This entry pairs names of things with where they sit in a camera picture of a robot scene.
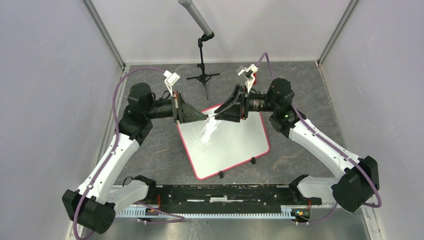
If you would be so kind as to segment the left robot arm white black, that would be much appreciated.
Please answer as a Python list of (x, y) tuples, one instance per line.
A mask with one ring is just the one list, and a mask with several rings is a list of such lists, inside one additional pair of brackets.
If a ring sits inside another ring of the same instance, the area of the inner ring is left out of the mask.
[(147, 83), (133, 85), (127, 100), (128, 105), (103, 157), (77, 190), (66, 190), (62, 196), (76, 239), (80, 239), (79, 226), (103, 234), (116, 215), (130, 205), (141, 200), (151, 204), (156, 200), (156, 182), (143, 176), (112, 190), (120, 172), (152, 130), (154, 119), (172, 118), (177, 124), (185, 124), (208, 118), (186, 102), (181, 92), (175, 91), (167, 98), (157, 99)]

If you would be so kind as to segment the whiteboard with pink frame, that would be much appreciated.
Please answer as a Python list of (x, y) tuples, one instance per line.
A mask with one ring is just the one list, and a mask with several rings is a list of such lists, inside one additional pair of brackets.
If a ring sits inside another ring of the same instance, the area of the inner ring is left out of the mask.
[(252, 112), (246, 120), (207, 120), (177, 124), (177, 129), (198, 180), (205, 180), (252, 158), (266, 155), (270, 141), (263, 116)]

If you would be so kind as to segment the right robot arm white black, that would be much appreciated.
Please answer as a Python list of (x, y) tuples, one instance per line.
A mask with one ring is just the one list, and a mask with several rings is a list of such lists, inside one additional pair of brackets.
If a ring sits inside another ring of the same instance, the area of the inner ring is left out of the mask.
[(291, 83), (284, 78), (275, 78), (266, 93), (250, 93), (236, 85), (214, 117), (239, 123), (251, 112), (270, 112), (269, 121), (278, 133), (304, 147), (331, 171), (333, 177), (299, 177), (288, 191), (293, 203), (319, 198), (351, 213), (361, 206), (382, 207), (377, 161), (360, 157), (326, 136), (293, 105), (294, 96)]

